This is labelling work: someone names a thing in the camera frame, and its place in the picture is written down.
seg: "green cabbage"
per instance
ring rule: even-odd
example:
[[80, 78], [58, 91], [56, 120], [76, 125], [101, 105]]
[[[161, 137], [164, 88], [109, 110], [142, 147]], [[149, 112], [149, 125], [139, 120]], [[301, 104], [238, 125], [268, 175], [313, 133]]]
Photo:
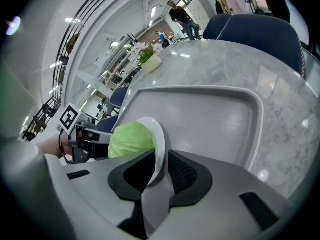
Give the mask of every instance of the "green cabbage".
[[111, 136], [108, 156], [117, 158], [154, 149], [152, 134], [142, 123], [133, 121], [117, 127]]

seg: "jeans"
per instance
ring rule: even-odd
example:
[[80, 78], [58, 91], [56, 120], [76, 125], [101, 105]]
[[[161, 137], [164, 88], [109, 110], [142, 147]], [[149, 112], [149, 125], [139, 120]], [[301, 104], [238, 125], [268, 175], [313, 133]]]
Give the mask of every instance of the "jeans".
[[199, 38], [200, 27], [198, 24], [194, 23], [191, 19], [189, 19], [187, 23], [183, 23], [182, 27], [190, 40], [195, 40], [195, 38], [197, 39]]

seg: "person's hand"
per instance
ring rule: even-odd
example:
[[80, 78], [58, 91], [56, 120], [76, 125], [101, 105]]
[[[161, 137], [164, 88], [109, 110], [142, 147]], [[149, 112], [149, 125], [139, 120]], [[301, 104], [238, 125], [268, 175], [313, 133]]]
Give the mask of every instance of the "person's hand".
[[182, 22], [182, 21], [179, 21], [179, 20], [175, 20], [174, 22], [175, 22], [175, 23], [179, 23], [179, 24], [181, 24], [181, 25], [183, 24], [183, 22]]
[[[77, 137], [76, 138], [77, 143], [80, 144], [82, 140], [82, 131], [78, 131], [76, 133], [76, 137]], [[59, 159], [63, 157], [59, 147], [59, 134], [47, 139], [42, 143], [39, 143], [37, 146], [41, 149], [41, 151], [44, 154], [54, 155]], [[66, 133], [63, 133], [61, 136], [61, 148], [65, 155], [71, 155], [71, 156], [73, 155], [73, 150], [72, 150], [72, 147], [70, 146], [69, 139]]]
[[72, 147], [69, 144], [69, 139], [67, 134], [63, 133], [61, 136], [61, 148], [62, 151], [65, 155], [73, 155], [73, 151], [72, 151]]

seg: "metal railing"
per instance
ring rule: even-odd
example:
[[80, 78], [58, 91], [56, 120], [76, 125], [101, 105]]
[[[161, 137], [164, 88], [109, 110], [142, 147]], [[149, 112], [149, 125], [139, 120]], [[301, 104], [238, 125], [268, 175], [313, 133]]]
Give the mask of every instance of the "metal railing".
[[52, 82], [52, 89], [54, 90], [52, 93], [52, 96], [55, 97], [60, 102], [62, 98], [65, 71], [66, 71], [69, 56], [71, 53], [70, 49], [72, 51], [72, 46], [75, 43], [75, 42], [71, 42], [73, 41], [71, 39], [73, 37], [74, 37], [74, 40], [78, 39], [87, 21], [105, 1], [106, 0], [87, 0], [78, 10], [78, 12], [74, 15], [73, 20], [69, 24], [63, 36], [62, 42], [59, 47], [59, 51], [56, 55], [56, 60], [55, 60], [56, 66], [54, 67], [53, 82]]
[[38, 134], [42, 133], [47, 128], [49, 121], [55, 116], [60, 106], [61, 103], [55, 97], [51, 97], [23, 131], [22, 139], [30, 142]]
[[54, 117], [58, 109], [61, 107], [65, 71], [73, 45], [77, 41], [77, 37], [81, 34], [81, 31], [90, 17], [105, 1], [106, 0], [86, 0], [74, 15], [73, 20], [70, 22], [63, 36], [56, 56], [55, 67], [53, 70], [52, 97], [42, 106], [39, 112], [33, 117], [26, 130], [23, 131], [23, 140], [31, 141], [38, 134], [42, 133], [46, 129], [51, 118]]

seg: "flower vase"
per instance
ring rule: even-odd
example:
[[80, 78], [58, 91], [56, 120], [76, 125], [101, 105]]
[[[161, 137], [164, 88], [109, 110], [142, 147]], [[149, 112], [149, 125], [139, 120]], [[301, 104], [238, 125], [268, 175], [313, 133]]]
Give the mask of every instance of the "flower vase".
[[162, 60], [154, 54], [150, 59], [146, 61], [146, 63], [143, 64], [142, 70], [144, 70], [147, 74], [150, 74], [157, 68], [159, 68], [161, 64]]

